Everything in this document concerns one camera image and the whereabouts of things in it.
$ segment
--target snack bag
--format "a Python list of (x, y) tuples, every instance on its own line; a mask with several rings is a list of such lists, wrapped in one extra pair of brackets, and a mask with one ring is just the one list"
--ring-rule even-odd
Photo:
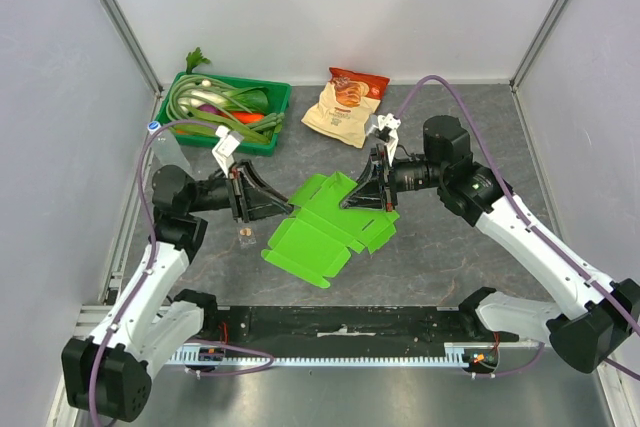
[(331, 67), (331, 80), (302, 123), (321, 134), (362, 148), (364, 126), (387, 88), (389, 79)]

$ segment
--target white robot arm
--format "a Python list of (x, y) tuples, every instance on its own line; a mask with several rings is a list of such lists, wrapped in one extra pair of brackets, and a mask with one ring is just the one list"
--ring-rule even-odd
[[(512, 194), (521, 211), (516, 212), (491, 169), (473, 161), (469, 133), (458, 119), (448, 115), (428, 119), (423, 126), (424, 154), (395, 158), (392, 165), (389, 150), (395, 152), (398, 145), (397, 132), (388, 127), (393, 125), (385, 120), (387, 132), (372, 130), (385, 143), (372, 149), (356, 187), (341, 206), (389, 211), (397, 205), (400, 192), (437, 189), (449, 211), (502, 245), (554, 300), (517, 299), (484, 288), (465, 300), (461, 308), (489, 331), (511, 332), (550, 343), (572, 367), (581, 372), (593, 371), (632, 330), (592, 284), (602, 286), (634, 319), (640, 315), (638, 284), (630, 279), (615, 283), (589, 265), (542, 225), (519, 196)], [(526, 216), (526, 222), (519, 215)], [(539, 234), (581, 266), (590, 278), (585, 280), (579, 275)]]
[[(113, 330), (108, 348), (124, 346), (138, 362), (145, 362), (147, 373), (153, 380), (167, 360), (184, 342), (202, 330), (204, 310), (193, 302), (176, 299), (169, 310), (158, 317), (158, 310), (176, 280), (189, 266), (187, 253), (175, 245), (158, 242), (157, 256), (149, 265), (151, 246), (147, 246), (140, 265), (127, 284), (111, 312), (91, 332), (93, 343), (100, 344), (108, 330)], [(137, 280), (148, 274), (146, 282), (129, 305), (118, 325), (112, 318), (130, 294)]]

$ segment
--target small bottle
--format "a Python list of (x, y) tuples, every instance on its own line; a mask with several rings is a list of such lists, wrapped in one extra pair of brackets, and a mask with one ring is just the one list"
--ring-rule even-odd
[[(160, 127), (160, 122), (154, 120), (149, 124), (147, 129), (149, 130), (149, 134), (153, 134)], [(151, 150), (153, 151), (153, 155), (156, 156), (156, 158), (162, 165), (177, 165), (187, 174), (193, 177), (191, 164), (182, 153), (180, 144), (178, 144), (178, 141), (173, 136), (171, 130), (165, 129), (160, 132), (158, 136), (153, 140), (153, 143), (151, 144)]]

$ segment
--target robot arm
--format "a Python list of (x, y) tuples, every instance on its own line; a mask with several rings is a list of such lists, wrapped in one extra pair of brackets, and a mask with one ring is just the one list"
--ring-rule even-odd
[[(382, 140), (394, 138), (397, 145), (397, 133), (395, 136), (381, 136), (381, 131), (374, 133)], [(458, 119), (446, 115), (428, 119), (423, 139), (424, 154), (395, 159), (393, 165), (388, 145), (378, 144), (372, 149), (357, 186), (341, 206), (391, 211), (397, 205), (398, 193), (436, 188), (449, 211), (502, 245), (554, 300), (549, 303), (516, 299), (483, 288), (463, 302), (461, 308), (486, 329), (549, 342), (572, 367), (581, 372), (593, 371), (629, 337), (631, 329), (591, 282), (604, 286), (635, 319), (640, 315), (640, 286), (629, 279), (615, 283), (590, 266), (514, 195), (514, 201), (530, 223), (526, 225), (520, 220), (493, 172), (473, 161), (469, 133)], [(585, 281), (580, 277), (533, 232), (534, 227), (583, 266), (591, 279)]]
[[(62, 367), (71, 406), (89, 409), (91, 368), (108, 332), (112, 336), (100, 363), (96, 406), (99, 414), (126, 422), (138, 417), (153, 379), (179, 347), (197, 335), (210, 339), (221, 335), (216, 298), (210, 294), (183, 290), (165, 315), (158, 316), (163, 300), (193, 261), (204, 239), (207, 222), (191, 213), (230, 209), (235, 220), (250, 222), (289, 214), (293, 207), (257, 175), (250, 161), (228, 163), (229, 150), (219, 150), (218, 154), (223, 157), (216, 156), (223, 170), (206, 180), (196, 181), (174, 165), (164, 166), (154, 174), (155, 262), (150, 263), (148, 245), (110, 313), (89, 337), (70, 339), (63, 349)], [(124, 317), (114, 324), (115, 313), (134, 293), (134, 286), (143, 275), (148, 275), (146, 281), (135, 292)]]

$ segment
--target grey table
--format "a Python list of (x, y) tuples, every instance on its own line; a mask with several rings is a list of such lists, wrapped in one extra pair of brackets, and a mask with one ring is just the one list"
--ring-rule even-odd
[[(461, 85), (460, 91), (496, 158), (505, 178), (529, 208), (548, 223), (522, 127), (509, 87)], [(286, 125), (273, 157), (254, 157), (260, 175), (289, 196), (314, 173), (337, 170), (356, 178), (370, 147), (355, 149), (309, 129), (300, 122), (322, 87), (295, 87)], [(391, 86), (378, 112), (395, 111), (408, 86)], [(422, 151), (422, 124), (430, 116), (460, 116), (457, 105), (440, 86), (424, 87), (402, 119), (401, 143), (410, 152)], [(216, 169), (207, 149), (184, 148), (197, 176)], [(481, 154), (474, 150), (477, 159)], [(400, 194), (396, 235), (374, 255), (354, 254), (331, 288), (318, 289), (260, 257), (283, 217), (253, 225), (257, 243), (242, 248), (238, 224), (229, 211), (203, 214), (209, 228), (203, 246), (173, 293), (192, 288), (218, 296), (222, 304), (246, 305), (457, 305), (481, 286), (546, 299), (536, 280), (491, 239), (445, 210), (435, 192)], [(147, 243), (147, 227), (138, 222), (127, 274), (132, 274)]]
[[(260, 175), (291, 195), (314, 173), (340, 170), (355, 178), (372, 141), (354, 149), (300, 123), (321, 87), (296, 87), (278, 148), (254, 158)], [(505, 178), (548, 225), (542, 193), (509, 88), (459, 87)], [(380, 112), (395, 111), (409, 88), (392, 86)], [(427, 86), (403, 118), (401, 142), (422, 148), (422, 124), (437, 114), (459, 115), (439, 86)], [(208, 150), (185, 148), (198, 176), (216, 165)], [(478, 160), (482, 161), (476, 151)], [(454, 306), (481, 286), (547, 299), (535, 279), (491, 239), (454, 217), (434, 192), (400, 195), (396, 235), (374, 255), (354, 254), (331, 288), (318, 289), (272, 266), (260, 250), (282, 217), (253, 226), (257, 244), (242, 248), (229, 212), (204, 214), (204, 244), (174, 288), (214, 293), (221, 304), (247, 305), (441, 305)], [(147, 243), (136, 227), (129, 275)], [(506, 367), (531, 351), (503, 349)], [(553, 352), (524, 375), (472, 382), (459, 370), (407, 368), (279, 368), (237, 378), (205, 379), (165, 368), (154, 382), (138, 427), (607, 427), (611, 419), (595, 375), (566, 366)]]

